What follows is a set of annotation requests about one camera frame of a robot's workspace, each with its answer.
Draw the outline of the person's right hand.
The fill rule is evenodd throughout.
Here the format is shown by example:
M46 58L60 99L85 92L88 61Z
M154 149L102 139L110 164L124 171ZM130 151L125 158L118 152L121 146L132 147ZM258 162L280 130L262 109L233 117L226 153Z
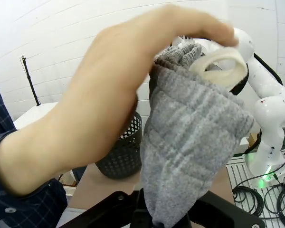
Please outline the person's right hand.
M61 101L42 119L42 164L53 174L103 158L135 110L153 58L177 36L235 46L234 29L211 15L173 4L102 30Z

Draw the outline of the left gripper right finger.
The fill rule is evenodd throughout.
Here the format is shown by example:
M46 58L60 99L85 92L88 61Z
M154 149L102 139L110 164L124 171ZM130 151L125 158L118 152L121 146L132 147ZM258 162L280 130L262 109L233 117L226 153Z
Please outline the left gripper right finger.
M219 196L203 196L188 212L192 222L205 228L264 228L260 218Z

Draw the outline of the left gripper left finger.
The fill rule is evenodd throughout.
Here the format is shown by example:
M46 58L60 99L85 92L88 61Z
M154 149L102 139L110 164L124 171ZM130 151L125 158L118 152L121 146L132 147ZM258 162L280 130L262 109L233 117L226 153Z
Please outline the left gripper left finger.
M62 227L122 228L127 225L131 228L152 227L143 190L135 190L130 195L116 191Z

